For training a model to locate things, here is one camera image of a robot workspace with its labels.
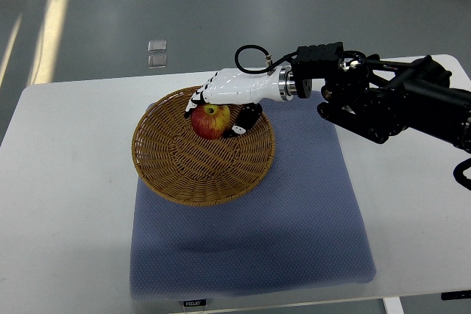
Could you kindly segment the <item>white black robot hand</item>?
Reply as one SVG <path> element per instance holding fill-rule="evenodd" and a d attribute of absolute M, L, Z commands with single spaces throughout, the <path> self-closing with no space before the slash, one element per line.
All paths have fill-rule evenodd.
<path fill-rule="evenodd" d="M 245 74 L 235 68 L 217 71 L 188 101 L 185 117 L 199 105 L 241 105 L 234 125 L 225 133 L 226 138 L 245 134 L 262 116 L 261 101 L 290 101 L 297 94 L 291 68 L 277 67 L 270 74 Z"/>

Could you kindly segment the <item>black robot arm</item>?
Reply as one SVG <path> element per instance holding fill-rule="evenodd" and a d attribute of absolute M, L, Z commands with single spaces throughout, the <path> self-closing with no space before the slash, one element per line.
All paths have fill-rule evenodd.
<path fill-rule="evenodd" d="M 450 86 L 451 71 L 427 55 L 410 63 L 346 51 L 341 42 L 301 46 L 290 59 L 300 98 L 323 79 L 325 120 L 375 143 L 412 128 L 470 150 L 470 92 Z"/>

